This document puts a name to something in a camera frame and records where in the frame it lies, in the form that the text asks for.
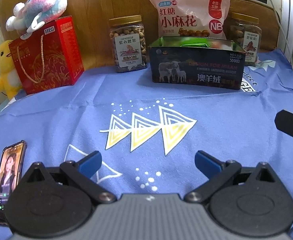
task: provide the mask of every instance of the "woman's long hair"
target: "woman's long hair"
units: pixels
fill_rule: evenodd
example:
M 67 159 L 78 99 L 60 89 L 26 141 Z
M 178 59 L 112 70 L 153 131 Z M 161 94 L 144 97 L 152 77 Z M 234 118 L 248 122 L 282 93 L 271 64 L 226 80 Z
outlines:
M 7 158 L 6 162 L 5 162 L 5 168 L 4 168 L 4 174 L 3 174 L 4 178 L 5 178 L 5 176 L 6 176 L 6 165 L 7 165 L 8 160 L 9 160 L 10 157 L 13 158 L 13 165 L 12 165 L 12 169 L 11 169 L 11 174 L 14 174 L 14 170 L 15 170 L 15 160 L 16 160 L 16 158 L 17 158 L 17 155 L 16 155 L 16 153 L 11 153 L 11 154 L 8 156 L 8 158 Z

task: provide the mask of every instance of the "plush toy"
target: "plush toy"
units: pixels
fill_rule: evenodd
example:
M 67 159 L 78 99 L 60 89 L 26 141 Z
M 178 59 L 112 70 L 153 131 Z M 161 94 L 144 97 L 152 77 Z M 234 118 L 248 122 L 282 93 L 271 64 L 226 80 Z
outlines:
M 5 91 L 11 100 L 22 89 L 18 73 L 14 67 L 8 44 L 11 40 L 0 45 L 0 92 Z
M 17 30 L 21 39 L 29 38 L 32 32 L 44 24 L 59 18 L 66 10 L 68 0 L 27 0 L 18 3 L 13 15 L 6 22 L 7 31 Z

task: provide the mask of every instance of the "smartphone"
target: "smartphone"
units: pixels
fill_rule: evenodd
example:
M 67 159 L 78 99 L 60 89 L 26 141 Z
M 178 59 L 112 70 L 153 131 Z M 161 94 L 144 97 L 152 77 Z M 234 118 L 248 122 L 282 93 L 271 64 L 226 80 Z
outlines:
M 0 225 L 7 225 L 5 220 L 5 203 L 21 179 L 25 141 L 4 148 L 0 161 Z

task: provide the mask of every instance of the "box with sheep picture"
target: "box with sheep picture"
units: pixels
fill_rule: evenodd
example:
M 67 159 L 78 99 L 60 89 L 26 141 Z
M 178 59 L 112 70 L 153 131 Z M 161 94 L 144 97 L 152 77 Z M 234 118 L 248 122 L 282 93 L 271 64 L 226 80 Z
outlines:
M 235 42 L 161 37 L 149 46 L 152 81 L 239 90 L 245 51 Z

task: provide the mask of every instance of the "yellow duck plush toy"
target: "yellow duck plush toy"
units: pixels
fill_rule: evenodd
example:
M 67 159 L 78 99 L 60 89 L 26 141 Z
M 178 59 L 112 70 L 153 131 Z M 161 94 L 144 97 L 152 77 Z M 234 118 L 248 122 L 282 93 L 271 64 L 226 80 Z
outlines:
M 5 91 L 11 100 L 22 89 L 22 84 L 15 69 L 8 44 L 11 40 L 0 45 L 0 93 Z

